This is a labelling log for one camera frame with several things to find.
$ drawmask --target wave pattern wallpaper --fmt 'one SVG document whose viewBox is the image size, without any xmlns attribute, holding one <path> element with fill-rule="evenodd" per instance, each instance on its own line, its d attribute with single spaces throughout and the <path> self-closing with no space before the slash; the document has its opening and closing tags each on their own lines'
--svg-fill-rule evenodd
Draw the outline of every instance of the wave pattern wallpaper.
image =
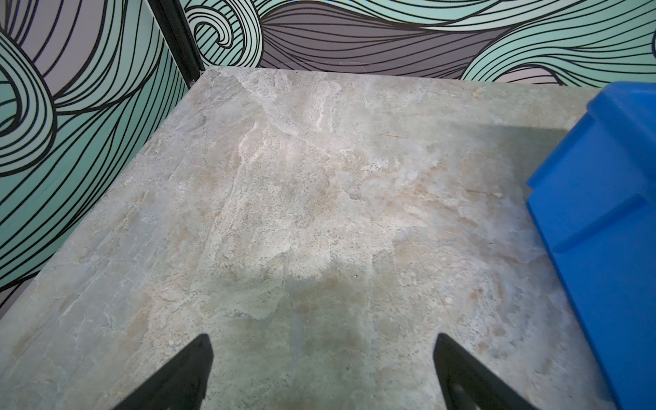
<svg viewBox="0 0 656 410">
<path fill-rule="evenodd" d="M 142 0 L 6 0 L 0 48 L 4 304 L 187 88 Z"/>
<path fill-rule="evenodd" d="M 181 0 L 208 65 L 656 81 L 656 0 Z"/>
</svg>

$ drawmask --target blue container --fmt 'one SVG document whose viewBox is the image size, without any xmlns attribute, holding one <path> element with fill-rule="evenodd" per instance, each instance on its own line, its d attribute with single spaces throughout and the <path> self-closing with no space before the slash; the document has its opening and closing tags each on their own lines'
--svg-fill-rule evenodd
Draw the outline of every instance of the blue container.
<svg viewBox="0 0 656 410">
<path fill-rule="evenodd" d="M 528 185 L 615 403 L 656 409 L 656 84 L 604 88 Z"/>
</svg>

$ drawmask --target wall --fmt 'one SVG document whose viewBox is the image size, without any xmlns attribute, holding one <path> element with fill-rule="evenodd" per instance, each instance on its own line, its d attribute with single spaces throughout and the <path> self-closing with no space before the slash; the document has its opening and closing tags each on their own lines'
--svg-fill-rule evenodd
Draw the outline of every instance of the wall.
<svg viewBox="0 0 656 410">
<path fill-rule="evenodd" d="M 0 28 L 1 316 L 187 88 L 141 0 L 6 1 Z"/>
<path fill-rule="evenodd" d="M 656 81 L 653 0 L 181 0 L 206 64 L 603 87 Z"/>
</svg>

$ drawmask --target marble countertop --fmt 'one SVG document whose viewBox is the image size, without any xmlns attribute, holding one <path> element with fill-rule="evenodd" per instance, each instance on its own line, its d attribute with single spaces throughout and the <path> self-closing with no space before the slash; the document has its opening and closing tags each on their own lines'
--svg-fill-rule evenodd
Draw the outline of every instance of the marble countertop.
<svg viewBox="0 0 656 410">
<path fill-rule="evenodd" d="M 443 409 L 439 332 L 614 408 L 524 206 L 597 92 L 209 69 L 0 321 L 0 408 L 109 409 L 208 333 L 204 409 Z"/>
</svg>

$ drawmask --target black metal frame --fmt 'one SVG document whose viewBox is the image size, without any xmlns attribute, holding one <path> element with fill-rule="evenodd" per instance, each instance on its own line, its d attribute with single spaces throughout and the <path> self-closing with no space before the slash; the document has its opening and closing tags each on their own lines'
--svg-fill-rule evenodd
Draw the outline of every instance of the black metal frame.
<svg viewBox="0 0 656 410">
<path fill-rule="evenodd" d="M 445 333 L 433 361 L 447 410 L 538 410 Z"/>
<path fill-rule="evenodd" d="M 199 335 L 114 410 L 199 410 L 213 360 L 209 336 Z"/>
<path fill-rule="evenodd" d="M 148 2 L 187 87 L 191 87 L 198 80 L 205 66 L 180 0 L 148 0 Z"/>
</svg>

